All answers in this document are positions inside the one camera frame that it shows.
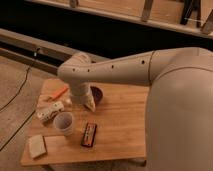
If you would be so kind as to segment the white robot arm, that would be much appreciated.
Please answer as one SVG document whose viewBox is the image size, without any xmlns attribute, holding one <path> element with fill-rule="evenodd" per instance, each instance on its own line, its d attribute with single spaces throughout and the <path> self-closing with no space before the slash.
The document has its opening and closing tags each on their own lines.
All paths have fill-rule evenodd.
<svg viewBox="0 0 213 171">
<path fill-rule="evenodd" d="M 80 104 L 92 98 L 91 82 L 148 86 L 148 171 L 213 171 L 213 51 L 154 50 L 98 63 L 80 52 L 57 75 Z"/>
</svg>

